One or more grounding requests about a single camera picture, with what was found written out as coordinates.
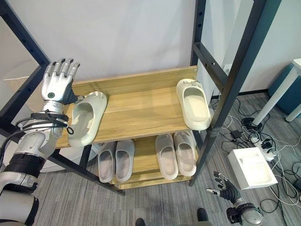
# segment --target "slide sandal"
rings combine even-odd
[[[106,106],[107,97],[99,91],[87,94],[74,106],[70,126],[74,134],[68,134],[72,147],[86,146],[93,141]]]
[[[182,79],[177,84],[176,92],[187,127],[193,130],[207,129],[211,116],[201,83]]]
[[[172,136],[170,134],[157,136],[155,146],[162,176],[166,180],[175,179],[178,176],[179,169]]]
[[[117,142],[100,144],[97,152],[98,176],[103,183],[110,182],[115,175],[115,150]]]
[[[191,133],[188,131],[174,133],[174,145],[180,173],[188,177],[194,175],[197,166],[195,144]]]
[[[130,179],[133,170],[135,143],[133,140],[120,140],[116,147],[116,178],[119,182]]]

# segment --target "white wall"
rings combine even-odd
[[[251,11],[251,2],[241,2],[222,65],[232,64],[234,60]],[[301,1],[282,0],[241,92],[269,88],[283,67],[301,57],[300,22]]]
[[[10,72],[16,69],[18,66],[33,61],[33,58],[1,17],[0,40],[0,109],[2,109],[14,94],[14,92],[3,79],[6,78],[6,75],[10,74]],[[19,77],[28,76],[31,74],[31,72],[22,72],[19,74]],[[13,123],[22,118],[29,117],[31,113],[32,111],[26,105],[24,105],[14,118]],[[0,135],[0,144],[3,140],[4,137]]]
[[[219,65],[222,65],[239,5],[240,0],[206,1],[202,43]],[[203,83],[203,89],[207,101],[209,101],[213,94],[213,90],[217,88],[200,61],[198,62],[198,65],[198,79]]]
[[[301,1],[282,0],[241,91],[268,88],[284,66],[301,57]]]
[[[8,0],[50,60],[81,63],[76,80],[190,64],[195,0]]]

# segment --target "floor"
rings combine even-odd
[[[241,111],[249,114],[262,109],[268,96],[253,94],[240,96],[239,99],[242,102]],[[235,102],[230,113],[242,119],[243,116],[238,114],[237,108]],[[301,119],[287,123],[284,121],[285,114],[277,107],[273,108],[270,115],[271,118],[263,132],[278,140],[296,144],[301,135]],[[229,128],[240,129],[239,123],[234,120]],[[221,149],[223,140],[226,140],[223,136],[217,138],[193,187],[189,187],[188,182],[149,186],[126,190],[126,196],[121,197],[68,171],[43,173],[39,176],[39,188],[34,193],[40,200],[34,225],[133,226],[137,218],[143,218],[147,226],[185,226],[193,225],[197,221],[196,212],[199,207],[207,210],[214,226],[231,225],[226,216],[226,209],[231,207],[231,203],[205,192],[206,188],[217,188],[213,171],[222,172],[238,185],[227,153]],[[282,146],[281,143],[277,143],[278,148]],[[230,151],[236,148],[236,145],[224,143],[223,148]],[[294,150],[301,158],[301,145],[294,147]],[[290,169],[297,160],[291,147],[282,151],[281,162],[284,168]],[[95,159],[89,163],[88,168],[92,172],[97,171]],[[242,195],[255,206],[259,206],[262,199],[275,199],[269,188],[242,191]],[[272,207],[273,203],[267,203],[267,209]],[[301,224],[300,208],[285,206],[284,213],[289,226]],[[262,225],[284,225],[280,210],[264,214]]]

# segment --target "robot finger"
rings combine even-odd
[[[67,61],[65,61],[65,63],[62,66],[61,72],[60,72],[60,77],[67,78],[68,70],[69,70],[70,64],[72,62],[73,62],[72,58],[69,58],[69,59],[67,59]]]
[[[65,58],[61,58],[56,62],[55,67],[54,67],[53,72],[52,72],[53,76],[59,76],[60,75],[61,66],[62,66],[62,63],[64,63],[64,62],[65,62]]]
[[[215,181],[217,181],[218,183],[220,183],[221,185],[225,186],[225,183],[222,179],[219,178],[215,178]]]
[[[80,66],[80,63],[75,63],[75,64],[73,65],[73,67],[71,68],[71,70],[70,70],[70,72],[69,72],[68,78],[69,78],[69,77],[72,77],[72,79],[74,79],[74,76],[75,76],[76,71],[77,71],[77,69],[79,68],[79,66]]]
[[[219,179],[224,180],[224,181],[228,180],[228,178],[226,176],[224,176],[222,173],[219,173],[219,172],[214,172],[214,176],[216,178],[219,178]]]
[[[52,71],[53,71],[53,67],[54,67],[55,64],[56,64],[56,61],[53,61],[53,62],[51,62],[51,63],[47,66],[47,68],[46,68],[46,70],[45,70],[45,73],[44,73],[44,78],[45,78],[45,79],[47,79],[47,77],[50,77],[50,76],[51,76]]]
[[[215,190],[215,189],[211,189],[211,188],[207,188],[207,189],[206,189],[206,192],[207,192],[207,193],[210,193],[210,194],[217,195],[217,196],[220,196],[220,195],[221,195],[221,192],[220,192],[219,190]]]
[[[220,189],[226,190],[226,188],[223,185],[217,185]]]

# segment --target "person's foot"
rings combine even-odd
[[[136,220],[135,226],[145,226],[145,222],[142,218]]]
[[[205,209],[199,208],[197,215],[198,221],[208,221],[208,215]]]

